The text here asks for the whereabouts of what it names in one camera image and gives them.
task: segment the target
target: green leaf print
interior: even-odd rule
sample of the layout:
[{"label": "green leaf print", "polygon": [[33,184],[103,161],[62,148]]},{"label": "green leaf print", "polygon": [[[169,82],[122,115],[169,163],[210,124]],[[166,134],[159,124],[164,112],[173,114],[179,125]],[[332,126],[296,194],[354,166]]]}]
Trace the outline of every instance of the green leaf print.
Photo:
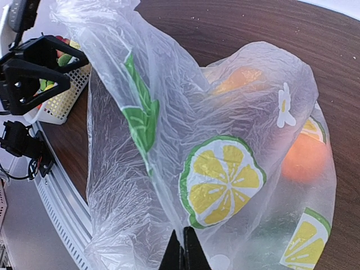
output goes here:
[{"label": "green leaf print", "polygon": [[147,162],[146,153],[155,142],[160,104],[158,100],[151,101],[149,90],[134,66],[133,55],[129,56],[125,67],[135,83],[143,108],[126,107],[122,112],[129,123],[131,136],[144,161]]}]

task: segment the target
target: black bracket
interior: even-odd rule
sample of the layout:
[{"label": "black bracket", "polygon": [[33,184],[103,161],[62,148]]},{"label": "black bracket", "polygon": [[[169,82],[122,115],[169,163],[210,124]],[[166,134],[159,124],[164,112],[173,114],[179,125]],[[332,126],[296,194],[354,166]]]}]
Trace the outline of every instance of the black bracket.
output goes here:
[{"label": "black bracket", "polygon": [[184,228],[184,248],[173,231],[159,270],[212,270],[192,227]]},{"label": "black bracket", "polygon": [[[67,53],[77,60],[59,66],[56,50]],[[24,115],[70,88],[70,78],[65,75],[89,63],[85,54],[52,35],[17,46],[0,59],[0,99],[5,110],[12,115]],[[57,85],[36,94],[40,79],[50,80]]]},{"label": "black bracket", "polygon": [[35,137],[31,137],[29,129],[21,122],[4,122],[5,130],[0,138],[0,146],[16,157],[27,156],[39,160],[39,172],[45,177],[54,164],[54,157],[45,141],[41,131],[37,131]]}]

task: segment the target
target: white flower print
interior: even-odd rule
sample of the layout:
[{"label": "white flower print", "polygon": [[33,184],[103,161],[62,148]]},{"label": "white flower print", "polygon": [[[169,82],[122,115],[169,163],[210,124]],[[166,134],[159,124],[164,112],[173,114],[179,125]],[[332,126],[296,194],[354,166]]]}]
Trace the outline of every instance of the white flower print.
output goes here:
[{"label": "white flower print", "polygon": [[296,125],[296,119],[290,114],[291,107],[290,90],[287,83],[283,83],[283,89],[279,90],[279,116],[277,126],[283,128],[285,123],[290,126]]}]

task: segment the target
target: plastic basket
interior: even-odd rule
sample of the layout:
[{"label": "plastic basket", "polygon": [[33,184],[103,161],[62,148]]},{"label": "plastic basket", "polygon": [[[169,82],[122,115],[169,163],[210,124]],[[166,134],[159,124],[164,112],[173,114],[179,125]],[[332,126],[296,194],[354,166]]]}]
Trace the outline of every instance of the plastic basket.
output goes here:
[{"label": "plastic basket", "polygon": [[70,89],[42,103],[40,109],[34,108],[27,112],[24,115],[25,120],[30,124],[36,121],[56,125],[64,124],[70,110],[88,83],[90,72],[91,65],[89,64],[67,73],[71,82]]}]

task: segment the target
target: white metal frame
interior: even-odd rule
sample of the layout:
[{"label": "white metal frame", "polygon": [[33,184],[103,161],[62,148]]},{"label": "white metal frame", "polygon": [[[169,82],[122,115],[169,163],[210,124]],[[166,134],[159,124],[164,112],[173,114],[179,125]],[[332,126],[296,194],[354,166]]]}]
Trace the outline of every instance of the white metal frame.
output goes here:
[{"label": "white metal frame", "polygon": [[[38,122],[33,125],[32,136],[37,130],[42,130]],[[60,239],[79,269],[91,270],[84,256],[84,249],[92,236],[88,205],[65,173],[51,145],[48,145],[54,154],[55,165],[45,178],[37,176],[37,190]]]}]

